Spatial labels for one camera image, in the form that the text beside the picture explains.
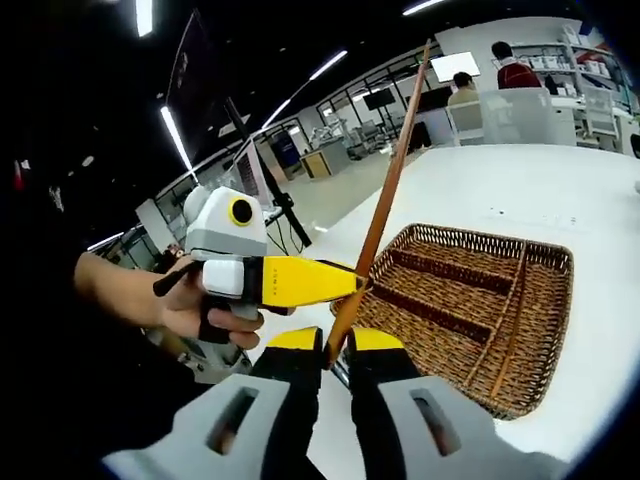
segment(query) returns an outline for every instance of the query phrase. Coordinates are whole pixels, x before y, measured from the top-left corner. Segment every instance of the red shirt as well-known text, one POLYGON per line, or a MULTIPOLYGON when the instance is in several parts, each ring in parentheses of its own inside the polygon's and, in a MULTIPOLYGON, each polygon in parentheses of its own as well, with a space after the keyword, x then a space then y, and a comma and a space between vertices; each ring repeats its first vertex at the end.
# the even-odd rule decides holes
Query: red shirt
POLYGON ((538 76, 528 65, 510 63, 498 70, 498 88, 540 88, 538 76))

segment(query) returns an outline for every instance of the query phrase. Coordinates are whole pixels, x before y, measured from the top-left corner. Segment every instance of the white chair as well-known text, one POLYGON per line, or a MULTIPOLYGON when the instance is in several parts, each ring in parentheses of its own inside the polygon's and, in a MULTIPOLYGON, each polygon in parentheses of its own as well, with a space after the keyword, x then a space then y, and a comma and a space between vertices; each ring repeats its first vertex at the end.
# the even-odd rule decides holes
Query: white chair
POLYGON ((451 122, 453 141, 456 146, 484 143, 480 102, 451 105, 447 107, 447 115, 451 122))
POLYGON ((479 97, 485 143, 558 143, 546 88, 481 92, 479 97))
POLYGON ((587 131, 590 135, 607 135, 618 140, 618 125, 613 115, 611 91, 583 87, 587 131))

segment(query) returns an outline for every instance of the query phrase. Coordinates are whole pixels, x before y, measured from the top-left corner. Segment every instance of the person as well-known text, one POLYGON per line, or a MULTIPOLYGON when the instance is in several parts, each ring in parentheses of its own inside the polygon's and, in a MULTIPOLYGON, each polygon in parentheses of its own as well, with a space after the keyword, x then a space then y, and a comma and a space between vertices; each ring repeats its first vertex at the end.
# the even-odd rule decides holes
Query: person
POLYGON ((519 63, 506 42, 496 42, 491 46, 493 55, 500 62, 498 88, 539 88, 542 87, 536 73, 528 65, 519 63))
MULTIPOLYGON (((5 408, 20 423, 12 442, 37 452, 49 471, 56 471, 54 462, 64 464, 65 474, 104 473, 102 457, 159 440, 176 411, 207 388, 140 333, 140 327, 163 326, 196 337, 205 295, 201 274, 157 298, 152 285, 162 275, 127 270, 85 251, 36 168, 26 175, 18 162, 3 161, 2 169, 3 231, 22 252, 7 272, 11 291, 3 316, 11 367, 3 379, 5 408)), ((188 261, 184 256, 173 268, 188 261)), ((229 330, 244 349, 258 344, 262 317, 249 321, 211 310, 207 320, 229 330)))
POLYGON ((447 105, 459 105, 461 103, 477 102, 478 92, 473 83, 473 78, 467 72, 458 72, 453 76, 453 83, 458 91, 449 97, 447 105))

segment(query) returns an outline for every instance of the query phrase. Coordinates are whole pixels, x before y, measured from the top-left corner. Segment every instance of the yellow camera ring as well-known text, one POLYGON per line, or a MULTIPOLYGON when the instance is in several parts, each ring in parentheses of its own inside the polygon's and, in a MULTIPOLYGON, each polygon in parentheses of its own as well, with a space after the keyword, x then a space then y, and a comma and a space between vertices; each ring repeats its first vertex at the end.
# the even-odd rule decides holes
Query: yellow camera ring
POLYGON ((239 227, 246 227, 253 219, 251 204, 242 197, 235 197, 229 202, 229 218, 239 227))

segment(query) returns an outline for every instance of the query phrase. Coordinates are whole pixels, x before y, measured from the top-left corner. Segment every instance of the wicker basket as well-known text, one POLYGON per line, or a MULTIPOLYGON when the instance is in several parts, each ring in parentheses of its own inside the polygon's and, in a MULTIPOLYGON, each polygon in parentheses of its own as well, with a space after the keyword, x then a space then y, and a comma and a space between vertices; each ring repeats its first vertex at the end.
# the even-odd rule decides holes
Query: wicker basket
POLYGON ((396 336, 424 375, 446 378, 496 418, 540 404, 569 318, 568 249, 415 224, 370 277, 356 325, 396 336))

